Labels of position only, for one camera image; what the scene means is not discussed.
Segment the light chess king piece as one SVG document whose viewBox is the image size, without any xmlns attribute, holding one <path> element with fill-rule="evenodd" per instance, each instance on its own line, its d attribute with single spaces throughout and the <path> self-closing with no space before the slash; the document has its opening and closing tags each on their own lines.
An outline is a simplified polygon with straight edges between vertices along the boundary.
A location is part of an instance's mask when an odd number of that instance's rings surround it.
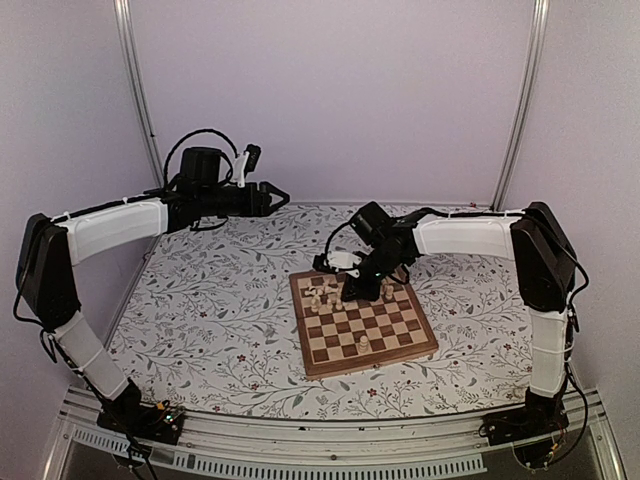
<svg viewBox="0 0 640 480">
<path fill-rule="evenodd" d="M 370 351 L 370 342 L 369 338 L 366 335 L 362 335 L 359 338 L 357 350 L 360 354 L 366 354 Z"/>
</svg>

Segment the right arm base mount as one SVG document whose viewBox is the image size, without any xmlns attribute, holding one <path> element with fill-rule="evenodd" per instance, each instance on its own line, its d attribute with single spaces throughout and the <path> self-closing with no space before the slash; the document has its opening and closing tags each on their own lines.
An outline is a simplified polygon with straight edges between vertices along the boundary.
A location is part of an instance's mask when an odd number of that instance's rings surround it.
<svg viewBox="0 0 640 480">
<path fill-rule="evenodd" d="M 560 440 L 553 440 L 551 434 L 563 437 L 569 426 L 562 396 L 562 391 L 543 397 L 527 390 L 522 407 L 484 415 L 478 434 L 490 446 L 528 440 L 515 448 L 516 460 L 530 469 L 548 467 L 560 446 Z"/>
</svg>

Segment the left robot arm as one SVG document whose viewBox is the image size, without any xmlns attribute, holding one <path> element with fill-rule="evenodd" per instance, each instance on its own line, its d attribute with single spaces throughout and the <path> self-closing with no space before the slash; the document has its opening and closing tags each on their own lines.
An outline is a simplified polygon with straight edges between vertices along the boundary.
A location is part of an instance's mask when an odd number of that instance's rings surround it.
<svg viewBox="0 0 640 480">
<path fill-rule="evenodd" d="M 15 317 L 37 325 L 51 359 L 66 362 L 98 397 L 112 402 L 109 415 L 128 434 L 141 433 L 149 415 L 133 400 L 139 399 L 139 388 L 84 312 L 79 274 L 85 264 L 130 245 L 198 231 L 205 219 L 268 217 L 284 207 L 288 193 L 247 178 L 260 155 L 253 144 L 233 159 L 219 149 L 189 147 L 163 187 L 54 217 L 38 213 L 27 221 L 15 302 L 30 312 Z"/>
</svg>

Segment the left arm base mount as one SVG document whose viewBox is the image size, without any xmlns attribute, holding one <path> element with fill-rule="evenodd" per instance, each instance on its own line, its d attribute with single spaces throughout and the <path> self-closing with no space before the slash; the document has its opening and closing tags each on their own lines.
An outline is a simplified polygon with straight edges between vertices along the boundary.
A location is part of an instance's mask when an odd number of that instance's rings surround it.
<svg viewBox="0 0 640 480">
<path fill-rule="evenodd" d="M 155 404 L 142 401 L 142 393 L 130 379 L 113 400 L 95 392 L 102 411 L 97 425 L 134 438 L 177 445 L 184 425 L 185 408 L 169 400 Z"/>
</svg>

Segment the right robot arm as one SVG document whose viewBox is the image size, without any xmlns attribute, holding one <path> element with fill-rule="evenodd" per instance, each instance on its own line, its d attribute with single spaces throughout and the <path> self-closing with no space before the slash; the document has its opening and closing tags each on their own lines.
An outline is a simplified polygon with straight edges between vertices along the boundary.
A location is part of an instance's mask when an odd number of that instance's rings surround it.
<svg viewBox="0 0 640 480">
<path fill-rule="evenodd" d="M 537 436 L 554 422 L 556 409 L 547 398 L 558 394 L 565 382 L 567 331 L 575 315 L 579 262 L 546 203 L 506 212 L 440 212 L 423 207 L 392 217 L 370 202 L 346 224 L 371 251 L 329 252 L 327 264 L 350 275 L 358 299 L 377 299 L 383 278 L 422 256 L 479 255 L 513 262 L 519 295 L 532 321 L 529 390 L 540 396 L 518 412 L 517 427 L 524 435 Z"/>
</svg>

